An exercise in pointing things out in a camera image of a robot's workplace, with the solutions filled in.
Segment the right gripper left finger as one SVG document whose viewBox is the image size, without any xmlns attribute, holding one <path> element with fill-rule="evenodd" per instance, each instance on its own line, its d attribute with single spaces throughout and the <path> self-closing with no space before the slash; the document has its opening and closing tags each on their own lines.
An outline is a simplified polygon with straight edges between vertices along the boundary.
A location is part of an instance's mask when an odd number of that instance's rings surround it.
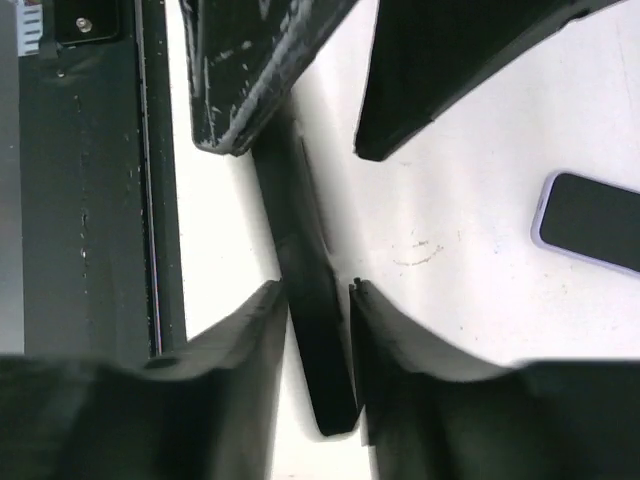
<svg viewBox="0 0 640 480">
<path fill-rule="evenodd" d="M 288 309 L 269 281 L 143 367 L 1 359 L 5 479 L 264 479 Z"/>
</svg>

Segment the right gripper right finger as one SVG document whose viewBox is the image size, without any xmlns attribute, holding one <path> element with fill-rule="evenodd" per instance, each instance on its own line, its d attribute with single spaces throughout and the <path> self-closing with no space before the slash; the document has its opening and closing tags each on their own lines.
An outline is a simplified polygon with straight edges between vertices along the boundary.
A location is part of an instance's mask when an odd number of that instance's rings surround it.
<svg viewBox="0 0 640 480">
<path fill-rule="evenodd" d="M 548 359 L 502 367 L 350 287 L 356 395 L 382 479 L 635 479 L 639 365 Z"/>
</svg>

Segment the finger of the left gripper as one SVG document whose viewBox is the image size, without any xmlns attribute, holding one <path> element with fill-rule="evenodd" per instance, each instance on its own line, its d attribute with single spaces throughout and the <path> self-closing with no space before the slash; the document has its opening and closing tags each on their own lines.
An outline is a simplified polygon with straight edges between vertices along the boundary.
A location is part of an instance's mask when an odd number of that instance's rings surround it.
<svg viewBox="0 0 640 480">
<path fill-rule="evenodd" d="M 354 5 L 181 2 L 194 145 L 217 155 L 244 154 Z"/>
<path fill-rule="evenodd" d="M 384 161 L 474 88 L 609 0 L 382 1 L 354 140 Z"/>
</svg>

